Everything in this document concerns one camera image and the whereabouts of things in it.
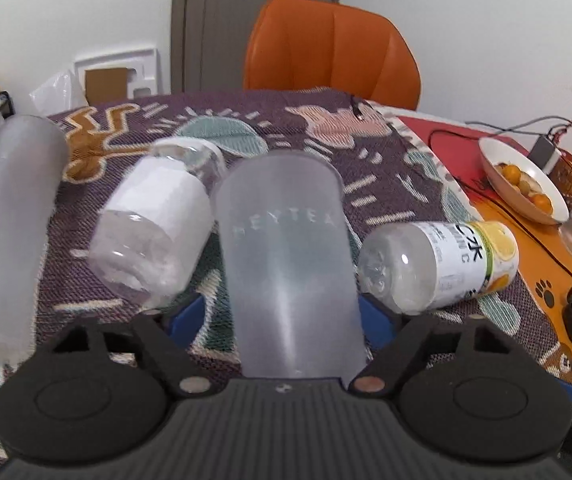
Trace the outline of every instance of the leather chair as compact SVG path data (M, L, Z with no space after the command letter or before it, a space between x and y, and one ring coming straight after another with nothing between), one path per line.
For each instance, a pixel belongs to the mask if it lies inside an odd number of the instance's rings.
M416 110L415 58L383 16L314 0L269 0L250 36L245 89L329 86Z

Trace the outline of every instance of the patterned tablecloth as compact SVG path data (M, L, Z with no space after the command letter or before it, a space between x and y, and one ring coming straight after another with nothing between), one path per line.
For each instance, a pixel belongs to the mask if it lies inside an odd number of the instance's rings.
M355 257L360 240L386 222L479 218L419 137L394 116L359 106L364 121L355 119L347 94L328 89L213 92L86 107L54 117L71 155L48 227L36 294L36 343L82 312L115 321L138 311L93 276L86 256L98 211L149 143L161 137L207 138L223 150L228 163L278 149L304 150L331 162L344 179L344 211ZM192 354L222 379L238 374L216 231L189 290L198 290L207 300L206 321ZM562 375L570 373L552 326L520 277L499 294L434 313L457 323L470 314L487 316L542 365L554 362L559 367L561 362ZM12 372L0 366L0 385ZM4 457L0 446L0 464Z

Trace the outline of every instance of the bottle with white label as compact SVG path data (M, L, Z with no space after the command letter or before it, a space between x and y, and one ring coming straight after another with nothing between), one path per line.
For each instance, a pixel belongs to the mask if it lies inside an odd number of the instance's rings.
M364 240L358 264L362 292L412 316L497 292L517 267L517 240L499 222L386 224Z
M214 216L209 194L226 174L217 146L172 137L155 142L108 199L88 264L115 294L147 308L190 282Z

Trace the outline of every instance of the metal screw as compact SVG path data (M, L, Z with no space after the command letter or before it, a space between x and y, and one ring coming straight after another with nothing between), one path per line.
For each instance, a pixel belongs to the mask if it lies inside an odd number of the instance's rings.
M210 389L210 381L205 377L186 377L179 383L179 388L187 394L202 394Z
M290 384L280 384L275 387L275 391L279 394L287 394L290 390L292 390L292 386L290 386Z
M353 385L356 390L365 394L376 394L386 387L383 379L374 376L360 377Z

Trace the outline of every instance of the bowl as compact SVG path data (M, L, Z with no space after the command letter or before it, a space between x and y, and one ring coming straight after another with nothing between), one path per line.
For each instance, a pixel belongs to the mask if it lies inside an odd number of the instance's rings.
M548 176L541 171L532 160L519 153L515 148L492 137L479 139L479 149L482 152L483 171L488 176L494 190L515 211L539 224L556 225L568 220L568 206L562 194L554 186ZM497 164L514 164L521 171L533 178L541 190L552 202L552 214L546 214L523 196L517 189L503 177L495 168Z

